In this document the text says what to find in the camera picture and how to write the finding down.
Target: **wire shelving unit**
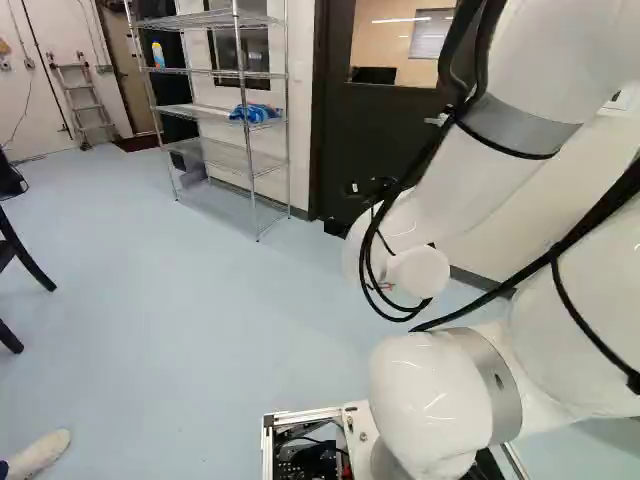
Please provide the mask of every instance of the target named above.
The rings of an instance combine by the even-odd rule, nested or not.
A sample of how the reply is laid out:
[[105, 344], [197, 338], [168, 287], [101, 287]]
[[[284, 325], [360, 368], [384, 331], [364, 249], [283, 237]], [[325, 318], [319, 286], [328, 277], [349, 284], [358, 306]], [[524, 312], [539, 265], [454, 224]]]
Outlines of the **wire shelving unit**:
[[[238, 0], [222, 0], [224, 5], [198, 13], [177, 15], [137, 20], [131, 11], [129, 2], [124, 2], [129, 29], [131, 31], [133, 44], [138, 58], [138, 66], [143, 76], [145, 91], [151, 106], [154, 126], [158, 136], [158, 142], [162, 150], [180, 155], [184, 161], [184, 170], [175, 168], [172, 162], [168, 163], [169, 176], [176, 200], [181, 202], [196, 203], [205, 208], [225, 207], [226, 200], [220, 201], [220, 188], [231, 187], [227, 190], [233, 192], [232, 195], [240, 194], [239, 197], [249, 199], [251, 227], [258, 241], [261, 235], [268, 230], [277, 220], [291, 216], [291, 168], [289, 161], [289, 88], [288, 88], [288, 35], [287, 35], [287, 0], [283, 0], [283, 18], [276, 18], [269, 15], [261, 15], [238, 8]], [[277, 28], [284, 37], [284, 68], [283, 71], [250, 71], [245, 67], [245, 57], [242, 50], [241, 32], [243, 30]], [[185, 57], [185, 67], [172, 66], [149, 66], [146, 64], [144, 52], [140, 39], [140, 30], [170, 31], [179, 32], [182, 41], [182, 51]], [[214, 68], [191, 68], [189, 63], [189, 50], [185, 41], [185, 34], [191, 31], [210, 30], [217, 32], [220, 30], [232, 31], [235, 37], [235, 50], [237, 56], [237, 70], [225, 70]], [[189, 78], [191, 88], [191, 98], [194, 103], [178, 105], [156, 105], [155, 96], [151, 86], [150, 73], [186, 75]], [[262, 123], [251, 123], [244, 118], [231, 120], [231, 109], [223, 106], [210, 105], [204, 103], [194, 95], [194, 76], [209, 77], [211, 84], [214, 79], [229, 78], [237, 79], [239, 84], [240, 101], [238, 105], [247, 111], [250, 102], [247, 101], [247, 80], [268, 79], [281, 80], [284, 90], [284, 107], [281, 116], [268, 119]], [[161, 135], [159, 116], [169, 115], [182, 119], [198, 122], [200, 136], [189, 138], [177, 142], [164, 143]], [[228, 129], [233, 132], [235, 138], [243, 139], [243, 142], [233, 143], [228, 138], [224, 140], [203, 136], [203, 124], [214, 125]], [[271, 130], [272, 127], [283, 129], [284, 151], [274, 153], [260, 151], [252, 148], [252, 134], [263, 130]], [[267, 176], [274, 176], [276, 172], [284, 171], [284, 183], [280, 185], [284, 190], [279, 198], [271, 198], [264, 192], [256, 189], [256, 179], [264, 179]], [[222, 172], [222, 181], [218, 177], [218, 172]], [[277, 184], [271, 180], [270, 185]], [[268, 210], [267, 221], [263, 221], [260, 212]]]

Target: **aluminum ladder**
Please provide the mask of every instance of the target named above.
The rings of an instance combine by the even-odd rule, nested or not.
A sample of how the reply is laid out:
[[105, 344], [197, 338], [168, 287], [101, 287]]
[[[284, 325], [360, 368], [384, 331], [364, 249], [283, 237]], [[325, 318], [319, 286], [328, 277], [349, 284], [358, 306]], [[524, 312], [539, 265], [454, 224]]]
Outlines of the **aluminum ladder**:
[[[78, 58], [77, 63], [60, 64], [54, 60], [52, 52], [47, 52], [47, 61], [49, 68], [54, 72], [60, 87], [64, 92], [67, 106], [72, 114], [73, 129], [76, 139], [80, 140], [80, 149], [89, 150], [92, 143], [89, 142], [87, 133], [102, 130], [105, 133], [106, 141], [119, 140], [121, 137], [116, 129], [115, 124], [109, 116], [109, 112], [105, 108], [100, 96], [96, 91], [95, 85], [91, 78], [89, 63], [85, 60], [84, 54], [80, 51], [76, 52]], [[77, 72], [82, 76], [75, 80], [69, 77]]]

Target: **white robotic arm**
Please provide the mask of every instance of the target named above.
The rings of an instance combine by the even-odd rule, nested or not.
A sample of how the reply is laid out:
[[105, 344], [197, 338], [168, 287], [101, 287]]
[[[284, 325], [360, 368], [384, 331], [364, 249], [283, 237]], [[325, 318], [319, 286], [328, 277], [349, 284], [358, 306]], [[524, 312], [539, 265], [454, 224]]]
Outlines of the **white robotic arm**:
[[[485, 219], [640, 78], [640, 62], [629, 61], [640, 44], [638, 20], [634, 0], [512, 0], [491, 49], [486, 94], [385, 215], [371, 245], [375, 278], [367, 280], [393, 281], [422, 298], [439, 293], [449, 267], [428, 244]], [[556, 266], [591, 329], [636, 370], [638, 212], [608, 220]], [[347, 239], [352, 278], [370, 219], [363, 214]], [[376, 349], [371, 412], [379, 442], [410, 477], [457, 479], [490, 444], [590, 416], [640, 415], [640, 397], [578, 328], [553, 273], [541, 270], [519, 291], [506, 322], [413, 333]]]

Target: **black chair leg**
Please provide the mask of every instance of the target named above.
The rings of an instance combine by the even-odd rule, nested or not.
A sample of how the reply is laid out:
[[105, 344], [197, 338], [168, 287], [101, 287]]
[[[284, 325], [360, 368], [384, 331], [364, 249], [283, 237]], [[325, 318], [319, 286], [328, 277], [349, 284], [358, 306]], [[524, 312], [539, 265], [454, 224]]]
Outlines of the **black chair leg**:
[[9, 327], [2, 320], [0, 320], [0, 342], [15, 354], [22, 353], [24, 350], [22, 342], [18, 340], [18, 337], [9, 330]]
[[5, 240], [7, 240], [13, 247], [16, 257], [20, 259], [29, 273], [33, 275], [44, 288], [46, 288], [50, 292], [53, 292], [56, 288], [58, 288], [56, 284], [53, 283], [53, 281], [49, 277], [47, 277], [47, 274], [40, 269], [33, 258], [31, 258], [31, 255], [29, 255], [27, 249], [24, 248], [24, 245], [22, 245], [22, 242], [18, 238], [18, 234], [16, 234], [15, 230], [11, 226], [11, 223], [5, 215], [2, 207], [0, 207], [0, 232], [2, 232]]

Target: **person's foot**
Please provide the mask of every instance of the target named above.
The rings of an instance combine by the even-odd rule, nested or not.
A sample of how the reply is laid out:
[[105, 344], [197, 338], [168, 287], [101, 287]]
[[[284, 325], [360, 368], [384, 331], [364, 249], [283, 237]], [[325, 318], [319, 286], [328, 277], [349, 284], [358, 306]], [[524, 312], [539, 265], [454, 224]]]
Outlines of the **person's foot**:
[[69, 430], [56, 430], [41, 437], [22, 452], [14, 455], [9, 464], [8, 480], [24, 480], [53, 464], [71, 442]]

